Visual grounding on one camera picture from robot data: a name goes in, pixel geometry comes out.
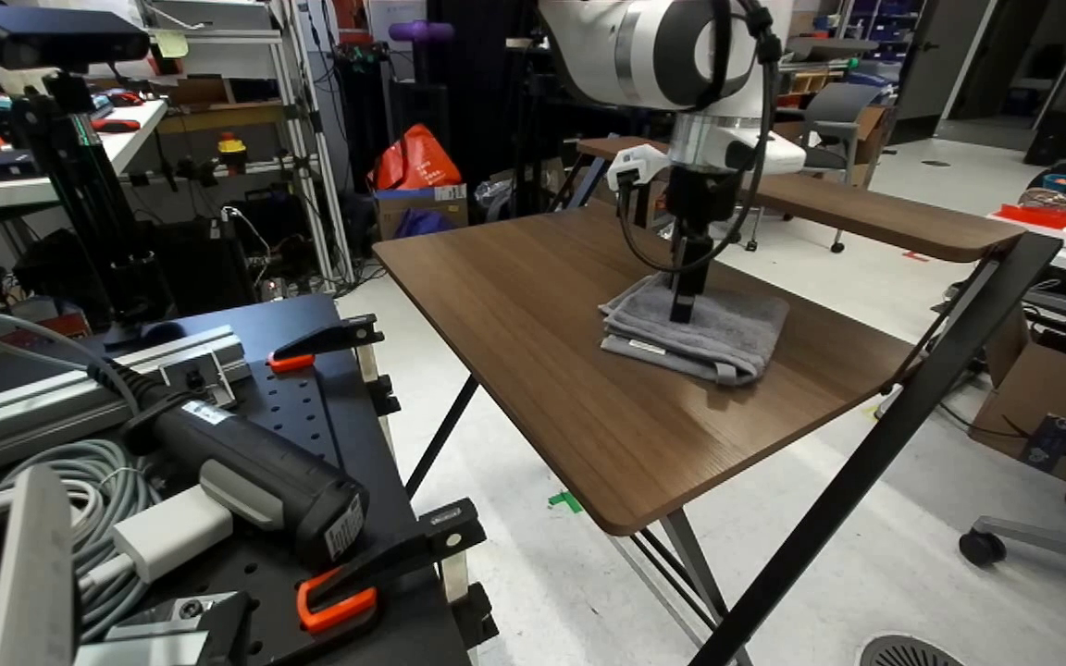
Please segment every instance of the gray cloth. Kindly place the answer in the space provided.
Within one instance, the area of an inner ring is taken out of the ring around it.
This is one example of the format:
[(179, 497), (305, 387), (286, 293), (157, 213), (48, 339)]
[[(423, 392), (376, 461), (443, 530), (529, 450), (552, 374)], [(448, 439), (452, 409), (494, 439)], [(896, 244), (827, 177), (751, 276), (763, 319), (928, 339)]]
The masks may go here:
[(601, 305), (605, 349), (714, 385), (751, 385), (765, 369), (787, 319), (787, 300), (776, 297), (697, 297), (692, 321), (671, 321), (671, 308), (674, 290), (664, 274)]

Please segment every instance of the box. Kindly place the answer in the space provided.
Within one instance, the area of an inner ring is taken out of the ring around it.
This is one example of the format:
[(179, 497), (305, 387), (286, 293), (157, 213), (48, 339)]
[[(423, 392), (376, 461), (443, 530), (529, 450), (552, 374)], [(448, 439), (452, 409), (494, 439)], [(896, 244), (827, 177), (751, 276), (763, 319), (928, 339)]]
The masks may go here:
[(438, 184), (438, 187), (389, 187), (375, 194), (380, 239), (395, 238), (399, 219), (407, 212), (442, 212), (452, 228), (470, 221), (466, 184)]
[(971, 435), (1020, 457), (1029, 432), (1048, 414), (1066, 419), (1066, 351), (1027, 339), (1006, 379), (978, 409)]

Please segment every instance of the plastic bag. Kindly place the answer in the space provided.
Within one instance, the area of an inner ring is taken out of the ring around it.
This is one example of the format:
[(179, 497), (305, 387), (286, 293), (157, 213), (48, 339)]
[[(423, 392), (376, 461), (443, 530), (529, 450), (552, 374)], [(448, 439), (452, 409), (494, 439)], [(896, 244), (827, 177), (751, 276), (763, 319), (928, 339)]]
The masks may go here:
[(464, 175), (443, 152), (443, 144), (438, 144), (431, 124), (412, 124), (376, 158), (375, 187), (438, 187), (438, 184), (464, 184)]

